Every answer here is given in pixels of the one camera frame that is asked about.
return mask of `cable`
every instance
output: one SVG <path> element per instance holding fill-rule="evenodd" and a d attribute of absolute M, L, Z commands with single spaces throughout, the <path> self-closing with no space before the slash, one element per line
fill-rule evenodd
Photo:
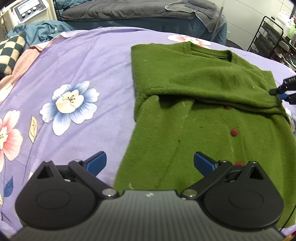
<path fill-rule="evenodd" d="M 4 22 L 3 16 L 4 16 L 5 13 L 7 13 L 8 10 L 9 10 L 9 9 L 7 9 L 4 13 L 2 13 L 2 14 L 0 15 L 0 27 L 2 28 L 2 34 L 3 34 L 3 37 L 4 37 L 4 38 L 6 38 L 6 36 L 7 36 L 7 29 L 6 29 L 5 24 L 2 25 L 2 20 L 3 20 L 3 22 Z"/>
<path fill-rule="evenodd" d="M 0 18 L 2 18 L 2 17 L 3 17 L 3 15 L 4 15 L 5 13 L 7 13 L 7 11 L 8 11 L 8 10 L 10 10 L 10 8 L 7 8 L 7 9 L 6 9 L 6 11 L 5 11 L 5 12 L 3 12 L 3 13 L 0 15 Z"/>
<path fill-rule="evenodd" d="M 293 211 L 291 212 L 290 216 L 288 217 L 288 220 L 287 220 L 287 221 L 285 222 L 285 224 L 282 226 L 282 228 L 280 229 L 280 231 L 282 231 L 283 228 L 286 226 L 286 224 L 289 222 L 289 220 L 290 220 L 290 218 L 292 217 L 292 214 L 293 214 L 293 212 L 295 211 L 295 209 L 296 209 L 296 203 L 295 203 L 295 206 L 294 206 L 294 208 L 293 208 Z"/>
<path fill-rule="evenodd" d="M 61 14 L 59 12 L 59 8 L 57 7 L 57 12 L 59 13 L 59 20 L 62 21 L 62 17 L 61 17 Z"/>

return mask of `blue gripper pad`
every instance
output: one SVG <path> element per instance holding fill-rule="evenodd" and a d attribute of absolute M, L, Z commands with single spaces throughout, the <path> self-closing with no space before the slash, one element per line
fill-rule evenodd
<path fill-rule="evenodd" d="M 87 160 L 83 161 L 83 166 L 92 175 L 96 176 L 104 169 L 107 163 L 107 155 L 105 152 L 100 151 Z"/>
<path fill-rule="evenodd" d="M 205 177 L 218 167 L 218 163 L 210 157 L 196 152 L 194 154 L 194 166 Z"/>

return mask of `gray towel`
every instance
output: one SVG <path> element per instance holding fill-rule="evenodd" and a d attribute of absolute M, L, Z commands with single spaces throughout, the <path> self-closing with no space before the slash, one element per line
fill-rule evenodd
<path fill-rule="evenodd" d="M 169 11 L 195 12 L 207 30 L 212 33 L 218 20 L 220 9 L 208 0 L 181 0 L 165 6 Z M 223 24 L 224 18 L 219 19 L 218 27 Z"/>

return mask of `pillow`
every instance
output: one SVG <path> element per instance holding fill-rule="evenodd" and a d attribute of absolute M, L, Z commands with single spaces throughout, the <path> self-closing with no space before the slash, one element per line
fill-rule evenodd
<path fill-rule="evenodd" d="M 9 37 L 0 42 L 0 78 L 12 73 L 15 62 L 26 43 L 26 32 Z"/>

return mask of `white wall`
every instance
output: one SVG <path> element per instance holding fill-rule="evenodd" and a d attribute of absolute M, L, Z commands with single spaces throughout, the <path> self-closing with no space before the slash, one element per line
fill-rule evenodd
<path fill-rule="evenodd" d="M 222 0 L 210 1 L 222 5 Z M 226 0 L 227 38 L 247 50 L 264 16 L 276 16 L 281 10 L 291 14 L 292 9 L 290 0 Z"/>

